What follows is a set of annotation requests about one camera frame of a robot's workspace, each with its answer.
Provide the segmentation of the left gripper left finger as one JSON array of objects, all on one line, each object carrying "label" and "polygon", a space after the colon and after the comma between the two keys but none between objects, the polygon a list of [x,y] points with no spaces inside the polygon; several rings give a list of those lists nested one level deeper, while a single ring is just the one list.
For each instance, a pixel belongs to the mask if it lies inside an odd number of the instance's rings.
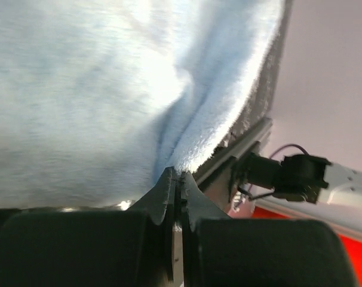
[{"label": "left gripper left finger", "polygon": [[177,176],[167,167],[155,186],[124,212],[124,282],[174,280]]}]

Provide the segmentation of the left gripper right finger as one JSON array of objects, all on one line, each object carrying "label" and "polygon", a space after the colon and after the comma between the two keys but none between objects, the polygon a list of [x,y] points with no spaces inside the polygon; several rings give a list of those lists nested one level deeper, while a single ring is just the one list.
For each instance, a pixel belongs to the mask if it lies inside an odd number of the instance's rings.
[{"label": "left gripper right finger", "polygon": [[205,219],[229,219],[229,216],[205,196],[191,173],[183,172],[180,176],[180,220],[183,243],[183,283],[187,287],[203,286],[199,226]]}]

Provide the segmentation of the light blue towel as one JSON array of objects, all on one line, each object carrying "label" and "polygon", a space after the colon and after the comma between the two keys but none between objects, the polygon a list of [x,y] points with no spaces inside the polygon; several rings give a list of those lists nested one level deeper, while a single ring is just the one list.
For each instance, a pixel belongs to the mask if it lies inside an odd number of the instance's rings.
[{"label": "light blue towel", "polygon": [[0,209],[115,206],[237,120],[284,1],[0,1]]}]

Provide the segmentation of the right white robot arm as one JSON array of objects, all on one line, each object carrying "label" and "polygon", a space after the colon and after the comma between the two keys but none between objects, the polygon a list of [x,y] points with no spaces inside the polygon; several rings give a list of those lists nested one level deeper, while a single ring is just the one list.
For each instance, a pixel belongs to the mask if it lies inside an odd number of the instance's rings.
[{"label": "right white robot arm", "polygon": [[232,177],[240,184],[261,187],[253,196],[263,209],[294,218],[325,221],[341,234],[362,242],[362,172],[308,154],[282,161],[255,153],[240,158]]}]

